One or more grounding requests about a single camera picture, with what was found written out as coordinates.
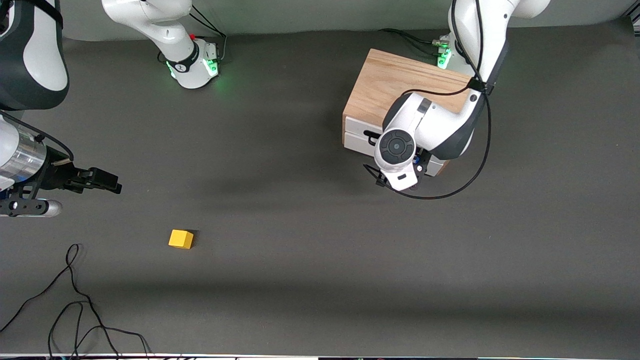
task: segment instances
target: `gray surface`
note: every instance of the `gray surface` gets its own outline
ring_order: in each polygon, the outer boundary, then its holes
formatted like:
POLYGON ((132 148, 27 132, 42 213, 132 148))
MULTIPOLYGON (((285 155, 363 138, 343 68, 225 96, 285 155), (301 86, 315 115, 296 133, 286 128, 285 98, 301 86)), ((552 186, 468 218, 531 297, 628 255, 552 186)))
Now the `gray surface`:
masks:
MULTIPOLYGON (((510 26, 590 25, 616 19, 634 0, 551 0, 533 19, 513 19, 510 26)), ((451 0, 193 0, 228 34, 297 33, 317 30, 444 29, 451 0)), ((111 21, 100 0, 61 0, 63 34, 76 40, 142 39, 111 21)), ((209 34, 188 17, 189 32, 209 34)))
MULTIPOLYGON (((232 37, 222 77, 195 91, 150 42, 67 42, 69 97, 24 118, 66 141, 78 165, 118 174, 124 193, 51 192, 58 218, 0 220, 0 322, 81 242, 80 287, 107 324, 144 333, 156 352, 637 359, 630 23, 509 39, 486 170, 438 202, 375 186, 362 168, 372 160, 340 144, 369 48, 413 56, 393 35, 232 37), (167 246, 173 228, 198 230, 195 247, 167 246)), ((485 126, 424 192, 468 179, 485 126)), ((70 299, 60 284, 0 349, 45 351, 70 299)), ((56 339, 69 351, 74 319, 63 322, 56 339)))

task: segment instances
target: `yellow block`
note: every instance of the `yellow block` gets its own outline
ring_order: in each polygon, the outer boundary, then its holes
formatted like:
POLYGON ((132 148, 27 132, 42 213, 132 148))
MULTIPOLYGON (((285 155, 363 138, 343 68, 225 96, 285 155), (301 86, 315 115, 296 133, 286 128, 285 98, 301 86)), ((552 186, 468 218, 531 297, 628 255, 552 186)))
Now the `yellow block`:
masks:
POLYGON ((193 234, 185 230, 173 230, 169 238, 169 246, 179 249, 190 249, 193 241, 193 234))

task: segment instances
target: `metallic cylinder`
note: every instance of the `metallic cylinder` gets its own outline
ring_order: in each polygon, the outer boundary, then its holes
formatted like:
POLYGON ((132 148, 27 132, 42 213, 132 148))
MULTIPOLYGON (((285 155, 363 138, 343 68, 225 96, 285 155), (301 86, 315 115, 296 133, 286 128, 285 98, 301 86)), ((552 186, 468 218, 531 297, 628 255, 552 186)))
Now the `metallic cylinder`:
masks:
POLYGON ((21 129, 18 129, 18 136, 18 147, 9 161, 0 166, 0 176, 21 183, 42 168, 47 157, 47 147, 21 129))

